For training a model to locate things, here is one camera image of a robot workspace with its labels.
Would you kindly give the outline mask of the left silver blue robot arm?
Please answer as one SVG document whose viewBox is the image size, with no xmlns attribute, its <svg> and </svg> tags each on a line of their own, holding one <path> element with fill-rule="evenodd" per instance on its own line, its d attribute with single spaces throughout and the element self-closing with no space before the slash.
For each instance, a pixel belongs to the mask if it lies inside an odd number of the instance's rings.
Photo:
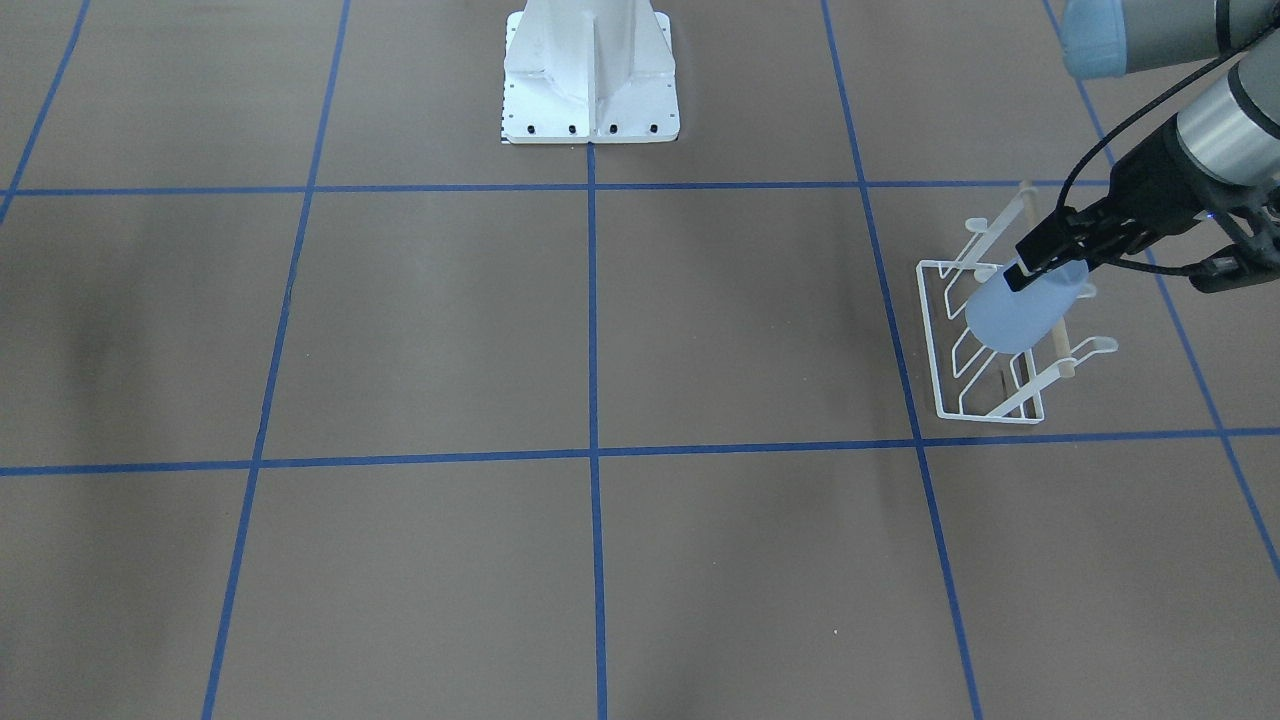
<svg viewBox="0 0 1280 720">
<path fill-rule="evenodd" d="M 1114 164 L 1102 199 L 1075 209 L 1068 193 L 1088 151 L 1018 243 L 1005 284 L 1020 292 L 1078 261 L 1185 277 L 1203 293 L 1277 279 L 1277 4 L 1069 1 L 1059 38 L 1076 79 L 1194 65 L 1096 151 L 1197 81 L 1213 82 Z"/>
</svg>

